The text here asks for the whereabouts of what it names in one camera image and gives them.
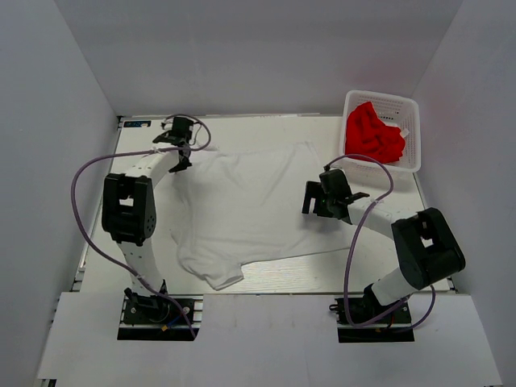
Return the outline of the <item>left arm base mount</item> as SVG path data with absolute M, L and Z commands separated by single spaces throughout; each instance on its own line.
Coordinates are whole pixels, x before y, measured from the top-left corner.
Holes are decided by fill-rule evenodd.
M 202 296 L 176 298 L 178 306 L 155 295 L 124 290 L 118 341 L 192 342 L 201 326 Z

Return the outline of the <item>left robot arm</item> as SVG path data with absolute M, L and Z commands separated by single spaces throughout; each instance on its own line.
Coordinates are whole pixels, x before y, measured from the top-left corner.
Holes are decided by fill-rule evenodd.
M 145 296 L 143 312 L 152 321 L 169 316 L 170 301 L 164 277 L 154 256 L 151 237 L 156 229 L 157 214 L 154 189 L 168 174 L 187 169 L 191 163 L 190 141 L 194 121 L 185 116 L 166 119 L 161 126 L 171 128 L 158 135 L 157 149 L 142 156 L 122 173 L 110 173 L 104 179 L 102 197 L 102 229 L 114 240 L 123 254 L 131 275 L 131 291 Z

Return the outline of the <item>red t shirt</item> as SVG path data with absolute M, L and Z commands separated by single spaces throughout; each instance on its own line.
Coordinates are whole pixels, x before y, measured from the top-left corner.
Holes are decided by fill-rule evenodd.
M 364 155 L 391 164 L 402 158 L 405 146 L 401 129 L 383 123 L 371 102 L 358 105 L 347 117 L 346 154 Z

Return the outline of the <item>white t shirt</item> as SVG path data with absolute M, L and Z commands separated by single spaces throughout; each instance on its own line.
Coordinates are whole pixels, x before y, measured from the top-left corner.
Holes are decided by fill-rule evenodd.
M 352 229 L 302 214 L 321 165 L 311 142 L 256 152 L 207 153 L 172 179 L 171 236 L 181 267 L 222 290 L 242 267 L 348 248 Z

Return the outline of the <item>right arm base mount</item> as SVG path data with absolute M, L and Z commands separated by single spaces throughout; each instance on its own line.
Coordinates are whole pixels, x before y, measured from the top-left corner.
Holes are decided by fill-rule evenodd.
M 365 323 L 388 307 L 375 310 L 367 306 L 362 297 L 348 299 L 349 312 L 355 324 Z M 364 327 L 353 327 L 347 320 L 343 298 L 336 298 L 329 305 L 329 311 L 336 317 L 339 343 L 412 343 L 414 330 L 408 303 Z

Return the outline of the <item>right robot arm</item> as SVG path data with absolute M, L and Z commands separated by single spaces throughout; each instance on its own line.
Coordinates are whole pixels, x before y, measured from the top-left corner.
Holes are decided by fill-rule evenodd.
M 366 193 L 353 193 L 340 169 L 306 183 L 302 213 L 309 212 L 393 241 L 398 267 L 364 289 L 364 311 L 373 321 L 391 315 L 395 302 L 465 269 L 464 254 L 440 210 L 430 207 L 412 214 L 391 209 Z

